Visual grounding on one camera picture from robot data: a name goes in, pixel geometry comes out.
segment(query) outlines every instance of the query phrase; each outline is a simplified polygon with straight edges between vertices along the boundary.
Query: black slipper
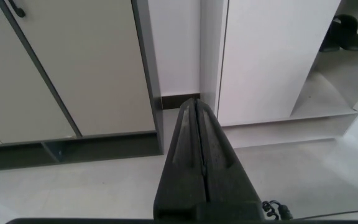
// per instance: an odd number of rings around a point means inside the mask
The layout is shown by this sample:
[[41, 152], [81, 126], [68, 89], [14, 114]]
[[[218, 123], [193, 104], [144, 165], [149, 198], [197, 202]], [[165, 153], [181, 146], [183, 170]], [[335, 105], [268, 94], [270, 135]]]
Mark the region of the black slipper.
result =
[[320, 52], [333, 52], [339, 50], [339, 45], [331, 37], [329, 30], [324, 37], [323, 43], [318, 51]]
[[344, 50], [358, 51], [358, 22], [350, 15], [338, 15], [329, 27], [330, 36]]

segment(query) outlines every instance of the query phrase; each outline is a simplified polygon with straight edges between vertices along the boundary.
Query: black baseboard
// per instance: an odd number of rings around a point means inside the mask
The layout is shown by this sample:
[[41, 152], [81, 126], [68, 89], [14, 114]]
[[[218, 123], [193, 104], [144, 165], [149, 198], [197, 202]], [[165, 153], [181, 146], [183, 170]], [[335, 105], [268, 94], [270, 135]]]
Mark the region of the black baseboard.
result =
[[157, 133], [61, 139], [0, 146], [0, 170], [161, 154]]
[[200, 94], [192, 93], [192, 94], [185, 94], [185, 95], [162, 96], [161, 97], [162, 109], [169, 110], [169, 109], [180, 108], [180, 105], [190, 98], [199, 99]]

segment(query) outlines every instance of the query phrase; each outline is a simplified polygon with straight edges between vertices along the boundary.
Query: black plastic object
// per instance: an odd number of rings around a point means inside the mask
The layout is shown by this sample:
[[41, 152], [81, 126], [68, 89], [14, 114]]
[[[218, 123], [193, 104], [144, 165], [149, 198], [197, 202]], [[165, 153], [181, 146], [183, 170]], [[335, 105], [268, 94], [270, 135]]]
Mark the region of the black plastic object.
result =
[[319, 51], [320, 52], [334, 52], [339, 50], [339, 45], [333, 40], [331, 37], [331, 34], [329, 30], [326, 33], [326, 36], [324, 37], [323, 43], [320, 46]]
[[154, 201], [155, 220], [263, 220], [262, 203], [211, 108], [180, 108]]
[[19, 16], [20, 18], [25, 17], [25, 12], [22, 8], [17, 7], [13, 0], [8, 0], [8, 1], [11, 4], [12, 9], [13, 9], [13, 11], [15, 11], [17, 16]]
[[353, 16], [342, 14], [334, 17], [329, 33], [333, 40], [344, 50], [358, 51], [357, 30], [357, 19]]

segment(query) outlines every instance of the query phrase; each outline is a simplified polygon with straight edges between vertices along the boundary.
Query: gray floor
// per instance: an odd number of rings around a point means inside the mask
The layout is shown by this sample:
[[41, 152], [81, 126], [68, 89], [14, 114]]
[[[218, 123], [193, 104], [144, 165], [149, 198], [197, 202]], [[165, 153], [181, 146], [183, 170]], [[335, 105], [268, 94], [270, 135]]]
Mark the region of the gray floor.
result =
[[[165, 111], [166, 150], [178, 110]], [[262, 200], [295, 218], [358, 210], [358, 126], [343, 139], [236, 149]], [[152, 218], [165, 156], [0, 171], [0, 223], [18, 217]], [[330, 219], [358, 219], [358, 213]]]

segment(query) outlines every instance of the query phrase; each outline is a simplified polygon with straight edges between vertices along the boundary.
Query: door handle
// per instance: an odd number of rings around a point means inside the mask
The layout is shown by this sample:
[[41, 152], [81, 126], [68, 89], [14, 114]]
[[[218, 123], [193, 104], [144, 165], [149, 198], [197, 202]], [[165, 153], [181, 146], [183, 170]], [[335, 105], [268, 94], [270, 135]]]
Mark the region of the door handle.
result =
[[19, 8], [16, 6], [15, 2], [13, 0], [8, 0], [9, 3], [11, 4], [13, 11], [16, 12], [16, 15], [19, 16], [20, 18], [25, 17], [25, 12], [22, 8]]

